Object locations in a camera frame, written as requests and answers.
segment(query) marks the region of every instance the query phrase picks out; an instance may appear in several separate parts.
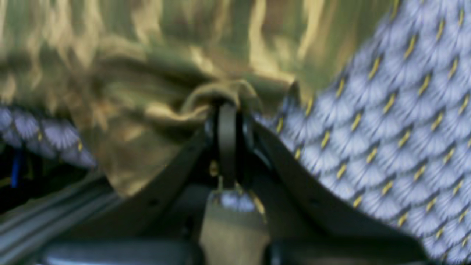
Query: blue wire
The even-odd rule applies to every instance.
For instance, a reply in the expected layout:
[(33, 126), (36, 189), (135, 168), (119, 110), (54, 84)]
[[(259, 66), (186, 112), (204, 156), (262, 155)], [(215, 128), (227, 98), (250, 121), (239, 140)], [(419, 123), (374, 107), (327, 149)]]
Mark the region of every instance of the blue wire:
[(18, 188), (20, 182), (20, 168), (21, 168), (21, 150), (15, 151), (15, 157), (13, 159), (13, 166), (11, 168), (11, 187), (13, 189)]

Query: shiny gold cloth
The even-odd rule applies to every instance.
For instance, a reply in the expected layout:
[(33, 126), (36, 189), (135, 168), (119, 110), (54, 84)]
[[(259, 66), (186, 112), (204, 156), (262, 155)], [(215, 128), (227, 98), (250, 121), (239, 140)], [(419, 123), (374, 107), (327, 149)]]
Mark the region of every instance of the shiny gold cloth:
[(388, 0), (0, 0), (3, 104), (70, 118), (123, 195), (224, 97), (269, 115), (328, 85)]

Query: gold fabric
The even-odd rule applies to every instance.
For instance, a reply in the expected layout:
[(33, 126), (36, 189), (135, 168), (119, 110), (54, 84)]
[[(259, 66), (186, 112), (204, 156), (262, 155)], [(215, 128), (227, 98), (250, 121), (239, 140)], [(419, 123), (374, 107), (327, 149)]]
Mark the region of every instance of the gold fabric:
[(3, 104), (70, 118), (123, 195), (155, 177), (214, 98), (308, 101), (389, 0), (0, 0)]

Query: patterned seat fabric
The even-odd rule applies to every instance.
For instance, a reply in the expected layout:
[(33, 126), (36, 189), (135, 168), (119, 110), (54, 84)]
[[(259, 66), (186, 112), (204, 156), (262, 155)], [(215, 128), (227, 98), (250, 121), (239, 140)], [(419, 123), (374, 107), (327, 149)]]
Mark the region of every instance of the patterned seat fabric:
[[(471, 1), (396, 1), (316, 100), (255, 117), (332, 193), (434, 259), (471, 262), (470, 43)], [(13, 146), (96, 163), (64, 121), (0, 108), (0, 130)]]

